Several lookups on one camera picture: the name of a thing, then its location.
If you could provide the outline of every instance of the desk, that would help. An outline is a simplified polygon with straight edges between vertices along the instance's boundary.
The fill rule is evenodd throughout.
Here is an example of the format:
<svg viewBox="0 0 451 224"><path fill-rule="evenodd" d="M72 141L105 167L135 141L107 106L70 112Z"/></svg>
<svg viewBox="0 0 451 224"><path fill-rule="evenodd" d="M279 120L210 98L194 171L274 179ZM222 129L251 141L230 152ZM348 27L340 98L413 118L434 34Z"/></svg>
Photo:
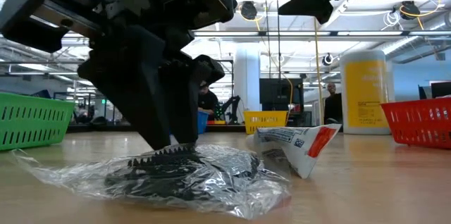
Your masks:
<svg viewBox="0 0 451 224"><path fill-rule="evenodd" d="M246 149L244 133L207 133L200 141ZM92 132L67 135L60 145L27 153L62 166L150 150L134 132ZM0 154L0 220L5 224L439 224L451 219L451 151L396 145L389 136L338 135L309 179L293 177L290 208L253 222L78 197L42 184L8 162L8 156Z"/></svg>

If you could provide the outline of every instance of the green basket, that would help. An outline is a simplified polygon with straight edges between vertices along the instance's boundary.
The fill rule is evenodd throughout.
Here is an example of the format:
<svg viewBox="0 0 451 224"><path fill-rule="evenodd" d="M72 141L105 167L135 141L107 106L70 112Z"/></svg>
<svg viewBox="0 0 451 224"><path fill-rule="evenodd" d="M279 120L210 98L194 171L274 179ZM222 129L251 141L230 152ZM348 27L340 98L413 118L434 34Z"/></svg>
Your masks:
<svg viewBox="0 0 451 224"><path fill-rule="evenodd" d="M74 103L0 93L0 151L63 141Z"/></svg>

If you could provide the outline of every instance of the red plastic basket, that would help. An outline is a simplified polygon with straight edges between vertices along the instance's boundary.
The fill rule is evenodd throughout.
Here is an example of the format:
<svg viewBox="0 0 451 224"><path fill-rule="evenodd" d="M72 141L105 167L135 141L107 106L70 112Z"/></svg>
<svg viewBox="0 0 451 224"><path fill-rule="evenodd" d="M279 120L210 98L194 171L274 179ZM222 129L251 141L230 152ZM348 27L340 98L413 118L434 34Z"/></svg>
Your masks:
<svg viewBox="0 0 451 224"><path fill-rule="evenodd" d="M397 143L451 149L451 98L382 104Z"/></svg>

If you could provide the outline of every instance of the yellow basket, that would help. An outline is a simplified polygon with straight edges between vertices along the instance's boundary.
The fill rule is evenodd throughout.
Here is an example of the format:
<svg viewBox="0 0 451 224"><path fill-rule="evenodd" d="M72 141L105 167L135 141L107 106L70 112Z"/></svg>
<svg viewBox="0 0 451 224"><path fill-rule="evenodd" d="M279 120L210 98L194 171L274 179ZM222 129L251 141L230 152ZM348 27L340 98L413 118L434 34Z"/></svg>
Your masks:
<svg viewBox="0 0 451 224"><path fill-rule="evenodd" d="M245 111L245 122L248 135L261 127L284 127L287 111Z"/></svg>

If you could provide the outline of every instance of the person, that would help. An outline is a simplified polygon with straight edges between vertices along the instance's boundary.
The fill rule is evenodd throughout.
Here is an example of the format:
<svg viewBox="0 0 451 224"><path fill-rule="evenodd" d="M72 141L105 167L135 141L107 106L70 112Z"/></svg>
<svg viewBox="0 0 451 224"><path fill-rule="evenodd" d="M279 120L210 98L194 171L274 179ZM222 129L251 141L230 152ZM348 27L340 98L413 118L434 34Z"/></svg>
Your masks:
<svg viewBox="0 0 451 224"><path fill-rule="evenodd" d="M326 98L324 105L324 123L343 124L343 110L341 104L341 94L337 94L337 88L334 83L327 84L327 90L330 96Z"/></svg>
<svg viewBox="0 0 451 224"><path fill-rule="evenodd" d="M214 110L218 103L218 97L210 91L208 84L202 81L199 89L199 111L207 112L209 120L214 120Z"/></svg>

